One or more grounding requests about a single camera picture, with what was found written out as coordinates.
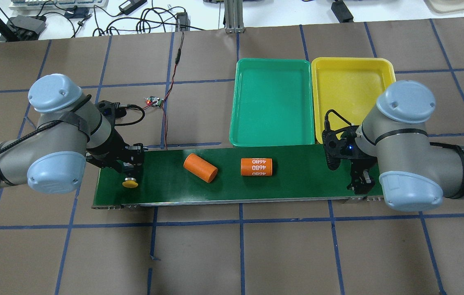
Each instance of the table surface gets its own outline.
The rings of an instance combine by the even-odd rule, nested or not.
[[[106,9],[112,15],[119,13],[118,6],[122,0],[109,0]],[[154,6],[168,8],[171,6],[183,6],[186,8],[191,25],[205,30],[215,30],[223,28],[224,5],[206,3],[202,0],[154,0]],[[300,0],[260,0],[243,3],[243,22],[245,27],[273,27],[273,26],[290,26],[290,25],[308,25],[308,24],[331,24],[337,23],[337,19],[330,10],[330,0],[313,0],[303,2]],[[15,16],[17,11],[11,11],[7,6],[10,0],[0,0],[0,5],[8,16]],[[432,11],[424,0],[345,0],[346,5],[354,16],[355,22],[379,22],[384,20],[401,20],[401,19],[425,19],[425,18],[449,18],[464,17],[464,11],[451,13],[437,13]],[[152,1],[137,9],[131,15],[139,17],[143,8],[152,7]],[[96,9],[99,26],[106,28],[109,22],[114,18],[106,15],[99,9]],[[175,9],[174,12],[180,12],[182,9]],[[22,12],[22,15],[35,15]],[[151,20],[159,20],[156,16],[151,16]],[[133,30],[136,21],[123,20],[118,22],[117,28]],[[71,25],[67,20],[58,15],[48,15],[46,22],[47,28],[41,34],[40,39],[61,39],[69,38],[72,35]],[[93,35],[96,28],[95,20],[92,17],[86,21],[77,37],[88,37]],[[171,32],[173,26],[167,27],[166,31]],[[154,29],[153,32],[163,32],[163,28]],[[132,32],[121,32],[121,34],[132,34]]]
[[[401,1],[354,4],[367,2]],[[96,100],[163,97],[180,37],[0,43],[0,141],[33,131],[27,90],[49,73]],[[454,18],[188,32],[167,102],[169,149],[231,147],[239,58],[318,56],[390,60],[398,80],[434,92],[431,140],[464,145],[464,18]],[[162,116],[151,110],[118,130],[161,150]],[[0,192],[0,294],[464,294],[464,201],[415,213],[378,199],[93,210],[98,174],[87,166],[80,190],[65,195]]]

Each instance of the orange cylinder with text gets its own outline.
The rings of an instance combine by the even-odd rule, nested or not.
[[[241,159],[242,176],[272,176],[272,159],[243,158]]]
[[[187,157],[185,163],[183,163],[183,167],[207,183],[211,183],[217,175],[216,166],[201,159],[194,153]]]

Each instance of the robotic arm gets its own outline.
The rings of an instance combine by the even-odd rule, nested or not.
[[[328,112],[322,136],[329,168],[349,159],[348,189],[365,194],[374,186],[368,170],[378,162],[385,202],[399,211],[434,209],[444,197],[464,199],[464,146],[431,143],[425,130],[435,107],[427,87],[399,81],[378,97],[360,126],[332,131]]]
[[[28,183],[38,192],[69,193],[80,187],[86,162],[125,172],[125,180],[136,185],[146,148],[126,144],[114,128],[126,106],[94,105],[90,98],[65,75],[37,80],[28,100],[41,119],[36,131],[0,143],[0,188]]]

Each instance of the green conveyor belt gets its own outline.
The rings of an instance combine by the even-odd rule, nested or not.
[[[195,153],[212,163],[219,172],[206,183],[183,168],[185,158]],[[240,159],[273,159],[273,176],[240,175]],[[378,167],[371,170],[378,182]],[[146,152],[137,188],[121,185],[124,175],[104,168],[93,208],[274,202],[279,200],[326,200],[354,196],[350,183],[350,162],[342,161],[336,171],[327,168],[320,144],[295,146],[240,147],[232,149],[177,150]],[[381,195],[380,184],[369,195]]]

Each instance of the plastic tray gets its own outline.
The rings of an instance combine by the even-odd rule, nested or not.
[[[335,109],[360,125],[378,96],[396,81],[391,62],[383,58],[319,57],[312,61],[316,139],[322,143],[325,113]],[[346,123],[332,115],[332,129]]]
[[[314,144],[308,61],[243,58],[237,62],[230,143]]]

